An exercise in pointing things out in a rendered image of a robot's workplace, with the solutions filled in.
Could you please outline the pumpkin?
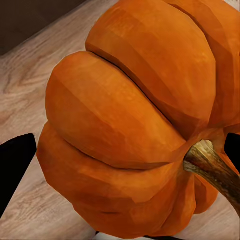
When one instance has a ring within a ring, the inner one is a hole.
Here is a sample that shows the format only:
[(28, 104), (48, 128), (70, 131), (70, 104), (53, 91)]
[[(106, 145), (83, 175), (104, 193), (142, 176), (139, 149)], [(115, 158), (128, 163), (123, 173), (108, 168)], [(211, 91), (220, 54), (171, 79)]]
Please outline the pumpkin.
[(120, 0), (49, 78), (36, 156), (95, 230), (173, 236), (220, 192), (240, 218), (240, 12), (224, 0)]

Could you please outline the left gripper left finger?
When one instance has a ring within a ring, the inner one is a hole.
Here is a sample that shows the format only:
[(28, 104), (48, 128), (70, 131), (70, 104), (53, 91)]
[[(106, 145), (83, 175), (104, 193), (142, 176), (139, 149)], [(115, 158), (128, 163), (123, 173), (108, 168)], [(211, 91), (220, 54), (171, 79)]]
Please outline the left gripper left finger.
[(37, 152), (33, 133), (0, 145), (0, 219)]

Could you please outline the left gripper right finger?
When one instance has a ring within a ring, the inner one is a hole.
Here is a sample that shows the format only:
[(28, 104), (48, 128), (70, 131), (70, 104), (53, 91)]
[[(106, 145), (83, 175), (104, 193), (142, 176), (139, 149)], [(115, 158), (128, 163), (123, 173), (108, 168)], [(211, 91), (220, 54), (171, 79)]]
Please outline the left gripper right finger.
[(235, 133), (229, 133), (227, 135), (224, 151), (235, 165), (240, 173), (240, 135)]

